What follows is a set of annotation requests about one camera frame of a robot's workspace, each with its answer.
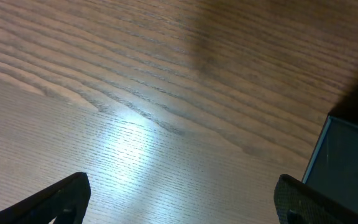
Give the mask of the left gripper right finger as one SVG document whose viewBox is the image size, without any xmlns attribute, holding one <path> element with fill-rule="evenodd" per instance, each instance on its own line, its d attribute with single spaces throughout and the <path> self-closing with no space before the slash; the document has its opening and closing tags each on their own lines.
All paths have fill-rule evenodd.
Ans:
<svg viewBox="0 0 358 224">
<path fill-rule="evenodd" d="M 358 224 L 358 214 L 288 174 L 275 186 L 274 205 L 280 224 Z"/>
</svg>

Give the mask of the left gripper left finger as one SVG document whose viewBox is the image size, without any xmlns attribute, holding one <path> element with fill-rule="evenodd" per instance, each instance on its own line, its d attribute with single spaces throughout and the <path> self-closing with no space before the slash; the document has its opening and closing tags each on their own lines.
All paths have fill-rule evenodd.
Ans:
<svg viewBox="0 0 358 224">
<path fill-rule="evenodd" d="M 91 187 L 85 172 L 76 172 L 0 211 L 0 224 L 82 224 Z"/>
</svg>

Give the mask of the black gift box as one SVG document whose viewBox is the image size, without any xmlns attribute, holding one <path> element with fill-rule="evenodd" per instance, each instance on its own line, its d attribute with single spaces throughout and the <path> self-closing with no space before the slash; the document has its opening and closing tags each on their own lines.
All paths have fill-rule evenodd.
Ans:
<svg viewBox="0 0 358 224">
<path fill-rule="evenodd" d="M 302 181 L 358 214 L 358 83 L 328 113 Z"/>
</svg>

